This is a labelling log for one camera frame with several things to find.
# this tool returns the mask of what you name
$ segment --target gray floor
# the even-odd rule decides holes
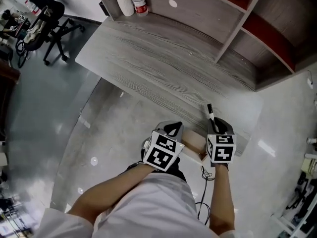
[[[236,228],[242,233],[273,238],[281,232],[270,216],[286,206],[304,154],[313,152],[306,144],[308,136],[316,135],[317,120],[313,104],[316,89],[308,87],[309,76],[303,73],[258,93],[264,102],[259,121],[244,154],[229,167]],[[316,70],[313,77],[317,81]],[[81,189],[85,191],[124,171],[140,160],[140,144],[160,121],[180,119],[153,103],[121,94],[122,90],[113,87],[108,97],[100,99],[104,105],[98,115],[83,113],[80,117],[59,167],[51,207],[64,211]],[[91,162],[94,157],[98,160],[95,166],[92,164],[96,162]],[[205,182],[200,167],[182,156],[180,168],[199,201]],[[212,190],[210,182],[206,203],[211,201]]]
[[[21,68],[10,102],[7,120],[10,191],[24,203],[35,224],[50,205],[68,139],[100,79],[74,61],[97,28],[83,24],[87,29],[84,34],[76,30],[62,38],[70,57],[67,63],[60,59],[55,46],[48,57],[51,65],[45,66],[47,43],[31,53]],[[17,68],[16,56],[13,66]]]

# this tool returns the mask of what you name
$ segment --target person's right arm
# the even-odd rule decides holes
[[[209,228],[217,235],[234,228],[234,207],[231,197],[228,168],[224,165],[215,165],[215,179],[210,207]]]

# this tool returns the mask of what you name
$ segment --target baseboard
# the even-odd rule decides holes
[[[72,15],[67,15],[67,14],[64,14],[64,16],[67,17],[67,18],[77,19],[77,20],[80,20],[80,21],[96,24],[96,25],[99,25],[99,26],[102,24],[102,22],[99,22],[99,21],[96,21],[96,20],[92,20],[92,19],[88,19],[88,18],[82,18],[82,17],[72,16]]]

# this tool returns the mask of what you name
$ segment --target black and white marker cube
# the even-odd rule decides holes
[[[231,163],[236,149],[236,135],[207,136],[207,153],[212,163]]]
[[[153,131],[145,145],[143,162],[162,171],[167,171],[183,148],[183,144]]]

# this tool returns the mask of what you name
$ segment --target forearm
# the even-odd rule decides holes
[[[227,167],[216,165],[211,200],[210,229],[217,235],[234,230],[234,206]]]
[[[153,167],[141,164],[88,189],[68,213],[83,217],[94,224],[99,214],[115,204],[153,170]]]

